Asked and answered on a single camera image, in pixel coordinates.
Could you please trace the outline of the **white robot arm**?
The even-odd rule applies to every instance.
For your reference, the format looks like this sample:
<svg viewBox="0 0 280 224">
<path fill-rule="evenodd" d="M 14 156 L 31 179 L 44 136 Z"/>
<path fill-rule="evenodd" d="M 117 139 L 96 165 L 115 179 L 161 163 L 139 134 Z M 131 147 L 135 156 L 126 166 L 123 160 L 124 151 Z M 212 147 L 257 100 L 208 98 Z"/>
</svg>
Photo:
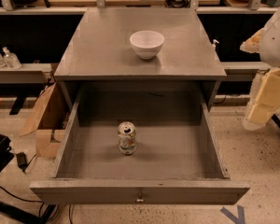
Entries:
<svg viewBox="0 0 280 224">
<path fill-rule="evenodd" d="M 240 50 L 258 53 L 263 63 L 271 68 L 256 74 L 250 89 L 243 126 L 249 131 L 266 125 L 280 107 L 280 7 L 263 28 L 240 46 Z"/>
</svg>

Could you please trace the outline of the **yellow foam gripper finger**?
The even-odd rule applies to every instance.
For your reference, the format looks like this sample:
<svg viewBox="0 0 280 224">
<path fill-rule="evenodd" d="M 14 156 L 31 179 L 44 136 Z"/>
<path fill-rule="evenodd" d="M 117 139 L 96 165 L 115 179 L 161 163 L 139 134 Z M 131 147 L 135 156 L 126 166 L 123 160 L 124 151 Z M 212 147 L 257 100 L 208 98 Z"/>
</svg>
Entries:
<svg viewBox="0 0 280 224">
<path fill-rule="evenodd" d="M 280 107 L 280 68 L 258 71 L 252 81 L 249 96 L 243 126 L 249 131 L 255 131 L 264 127 Z"/>
<path fill-rule="evenodd" d="M 260 38 L 263 29 L 259 29 L 240 46 L 240 50 L 247 53 L 259 53 Z"/>
</svg>

